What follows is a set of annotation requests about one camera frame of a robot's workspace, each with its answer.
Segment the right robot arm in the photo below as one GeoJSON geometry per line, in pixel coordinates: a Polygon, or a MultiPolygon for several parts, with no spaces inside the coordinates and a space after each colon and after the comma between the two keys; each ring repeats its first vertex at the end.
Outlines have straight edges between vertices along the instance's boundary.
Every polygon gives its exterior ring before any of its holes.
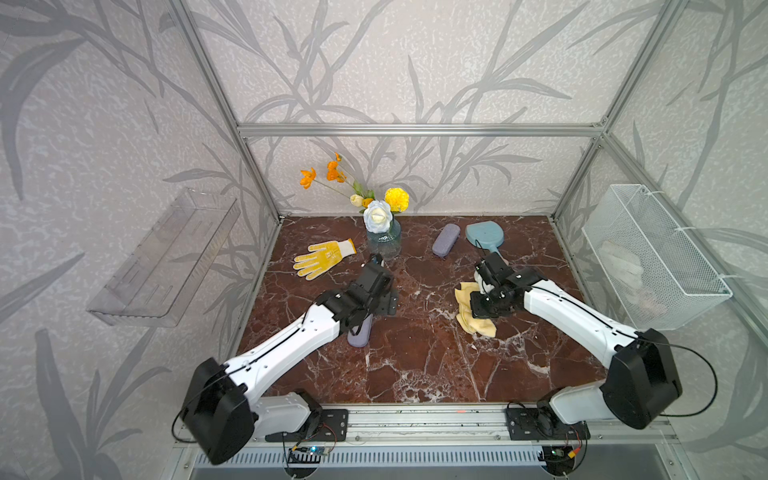
{"type": "Polygon", "coordinates": [[[659,331],[638,331],[587,306],[526,267],[515,270],[497,252],[475,265],[479,290],[472,314],[495,319],[525,310],[555,326],[607,369],[601,381],[564,387],[537,403],[544,428],[593,420],[647,427],[683,393],[672,346],[659,331]]]}

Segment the yellow microfiber cloth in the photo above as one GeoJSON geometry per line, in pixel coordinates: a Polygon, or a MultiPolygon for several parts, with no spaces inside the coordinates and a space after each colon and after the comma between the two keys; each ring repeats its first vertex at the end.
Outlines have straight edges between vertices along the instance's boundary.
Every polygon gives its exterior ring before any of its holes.
{"type": "Polygon", "coordinates": [[[494,338],[497,332],[494,323],[490,319],[476,318],[472,313],[470,305],[471,294],[479,291],[480,287],[476,282],[461,282],[460,287],[454,290],[455,299],[458,304],[456,318],[466,333],[494,338]]]}

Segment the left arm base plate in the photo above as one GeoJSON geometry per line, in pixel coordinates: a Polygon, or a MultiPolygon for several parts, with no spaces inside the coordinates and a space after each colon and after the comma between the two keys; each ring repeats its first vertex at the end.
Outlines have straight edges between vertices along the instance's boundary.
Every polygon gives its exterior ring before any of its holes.
{"type": "Polygon", "coordinates": [[[348,409],[322,409],[312,411],[308,419],[294,432],[267,435],[266,442],[345,441],[349,426],[348,409]]]}

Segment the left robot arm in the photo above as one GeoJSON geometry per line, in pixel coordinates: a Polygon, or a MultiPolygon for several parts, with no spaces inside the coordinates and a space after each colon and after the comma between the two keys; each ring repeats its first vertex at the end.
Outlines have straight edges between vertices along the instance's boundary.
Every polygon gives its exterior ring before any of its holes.
{"type": "Polygon", "coordinates": [[[295,321],[259,346],[223,363],[208,358],[191,378],[178,420],[207,459],[220,465],[251,440],[295,437],[305,440],[321,429],[323,409],[306,392],[270,396],[268,390],[319,348],[357,334],[366,320],[392,315],[398,294],[393,274],[374,254],[343,290],[327,290],[295,321]]]}

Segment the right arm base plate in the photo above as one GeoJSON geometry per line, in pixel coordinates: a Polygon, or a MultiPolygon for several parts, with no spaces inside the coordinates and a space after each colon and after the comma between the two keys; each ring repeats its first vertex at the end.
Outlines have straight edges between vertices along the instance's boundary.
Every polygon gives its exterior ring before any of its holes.
{"type": "Polygon", "coordinates": [[[591,438],[584,422],[565,424],[553,413],[522,404],[508,404],[504,410],[505,424],[511,440],[580,442],[591,438]]]}

